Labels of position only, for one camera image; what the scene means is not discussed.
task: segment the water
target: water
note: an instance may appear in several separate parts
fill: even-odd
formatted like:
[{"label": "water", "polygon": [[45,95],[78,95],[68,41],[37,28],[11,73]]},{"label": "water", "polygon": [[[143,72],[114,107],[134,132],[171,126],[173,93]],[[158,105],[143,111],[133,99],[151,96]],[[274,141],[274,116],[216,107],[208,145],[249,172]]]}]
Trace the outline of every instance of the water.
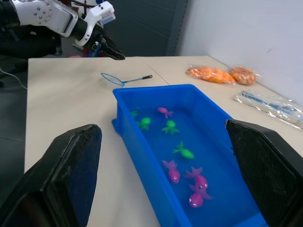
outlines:
[{"label": "water", "polygon": [[[216,140],[210,138],[207,130],[194,122],[186,109],[174,109],[172,118],[180,133],[165,134],[161,131],[166,127],[168,119],[157,109],[135,109],[138,115],[136,121],[144,117],[151,119],[148,131],[142,131],[149,143],[159,165],[167,176],[170,185],[183,207],[188,219],[194,227],[229,227],[239,224],[241,221],[259,212],[255,202],[244,183],[241,173],[227,156],[230,150],[222,150],[216,145]],[[177,149],[180,142],[184,148],[190,150],[194,159],[186,159],[181,153],[172,153]],[[175,160],[181,177],[178,184],[173,184],[168,178],[168,169],[163,165],[162,160]],[[202,167],[201,175],[208,180],[207,193],[213,197],[212,200],[204,200],[200,208],[192,208],[188,199],[193,191],[189,184],[194,185],[194,179],[184,177],[185,171],[191,172],[191,167]]]}]

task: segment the toy fish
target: toy fish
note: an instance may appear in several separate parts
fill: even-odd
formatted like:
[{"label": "toy fish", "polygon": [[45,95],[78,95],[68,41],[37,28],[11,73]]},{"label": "toy fish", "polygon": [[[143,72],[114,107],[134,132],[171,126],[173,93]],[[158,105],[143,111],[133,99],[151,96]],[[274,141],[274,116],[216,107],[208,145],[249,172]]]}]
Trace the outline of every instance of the toy fish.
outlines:
[{"label": "toy fish", "polygon": [[180,132],[178,129],[176,129],[176,123],[174,123],[172,120],[168,120],[166,122],[165,128],[162,129],[162,131],[165,131],[166,134],[170,131],[171,134],[174,134],[175,132]]},{"label": "toy fish", "polygon": [[188,200],[189,205],[193,208],[202,207],[203,205],[203,198],[207,200],[211,200],[212,197],[207,195],[207,197],[204,196],[205,190],[200,190],[197,186],[189,185],[190,189],[194,191],[194,194],[192,194]]},{"label": "toy fish", "polygon": [[193,159],[195,156],[189,150],[183,148],[183,142],[178,145],[178,149],[174,149],[173,153],[181,151],[181,155],[185,158]]},{"label": "toy fish", "polygon": [[136,111],[136,110],[131,111],[131,115],[133,118],[135,118],[138,115],[138,111]]},{"label": "toy fish", "polygon": [[173,183],[178,183],[180,180],[180,173],[177,170],[177,164],[175,164],[174,160],[167,162],[162,161],[163,165],[169,169],[169,178]]},{"label": "toy fish", "polygon": [[206,189],[208,188],[208,183],[207,183],[207,179],[203,176],[201,176],[200,174],[202,173],[202,167],[195,169],[193,167],[191,167],[191,170],[193,171],[192,173],[189,171],[186,171],[186,178],[194,178],[197,188],[199,190],[203,190],[206,192]]},{"label": "toy fish", "polygon": [[144,117],[141,122],[137,122],[139,128],[141,130],[148,130],[149,129],[149,125],[151,123],[151,119],[149,117]]},{"label": "toy fish", "polygon": [[165,118],[167,119],[168,117],[171,117],[172,116],[172,114],[174,113],[173,111],[168,111],[166,108],[164,108],[164,107],[159,107],[158,108],[158,111],[160,112],[160,113],[163,113],[163,114],[165,114]]}]

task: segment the dark floor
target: dark floor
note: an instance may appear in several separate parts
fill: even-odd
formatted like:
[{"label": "dark floor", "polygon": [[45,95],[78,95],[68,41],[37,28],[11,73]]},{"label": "dark floor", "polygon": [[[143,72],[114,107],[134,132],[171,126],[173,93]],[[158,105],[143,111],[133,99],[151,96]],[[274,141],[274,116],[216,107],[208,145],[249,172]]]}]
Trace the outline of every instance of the dark floor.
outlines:
[{"label": "dark floor", "polygon": [[[61,57],[82,55],[72,43],[74,39],[62,39]],[[0,67],[9,72],[21,61],[24,60],[0,56]],[[27,87],[27,72],[14,71],[12,74]],[[4,87],[0,88],[0,207],[24,173],[27,110],[27,91],[15,78],[7,76],[3,79],[1,75],[0,72],[0,81],[4,82]]]}]

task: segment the white wall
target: white wall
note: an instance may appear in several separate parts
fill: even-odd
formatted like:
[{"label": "white wall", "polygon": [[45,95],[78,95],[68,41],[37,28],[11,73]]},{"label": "white wall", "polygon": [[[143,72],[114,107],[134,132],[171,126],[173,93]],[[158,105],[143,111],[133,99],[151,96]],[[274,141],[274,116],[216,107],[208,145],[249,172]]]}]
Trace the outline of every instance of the white wall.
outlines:
[{"label": "white wall", "polygon": [[303,105],[303,0],[191,2],[180,55],[254,69],[261,84]]}]

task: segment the pink toy fish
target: pink toy fish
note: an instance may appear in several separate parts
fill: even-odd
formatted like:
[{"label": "pink toy fish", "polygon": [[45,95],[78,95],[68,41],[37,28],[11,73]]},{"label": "pink toy fish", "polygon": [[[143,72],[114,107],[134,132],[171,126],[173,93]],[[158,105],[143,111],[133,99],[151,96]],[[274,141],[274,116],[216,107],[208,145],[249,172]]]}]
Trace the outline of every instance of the pink toy fish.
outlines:
[{"label": "pink toy fish", "polygon": [[172,111],[168,111],[168,110],[167,110],[166,108],[164,108],[164,107],[159,107],[159,108],[158,108],[158,111],[159,111],[160,113],[165,114],[165,118],[171,117],[172,114],[174,113],[174,112],[172,112]]},{"label": "pink toy fish", "polygon": [[193,190],[195,193],[192,194],[188,200],[188,203],[193,208],[202,207],[203,205],[203,198],[207,200],[211,200],[212,197],[206,194],[206,190],[200,190],[197,185],[189,185],[190,189]]},{"label": "pink toy fish", "polygon": [[170,162],[162,161],[163,165],[169,169],[169,178],[173,183],[178,183],[180,180],[180,173],[177,170],[177,164],[175,164],[174,160]]},{"label": "pink toy fish", "polygon": [[192,173],[190,173],[189,171],[186,171],[186,178],[194,178],[196,185],[198,186],[198,189],[206,189],[208,188],[208,183],[207,183],[207,179],[203,176],[201,176],[200,174],[202,173],[202,167],[195,169],[193,167],[191,167],[191,170],[193,171]]}]

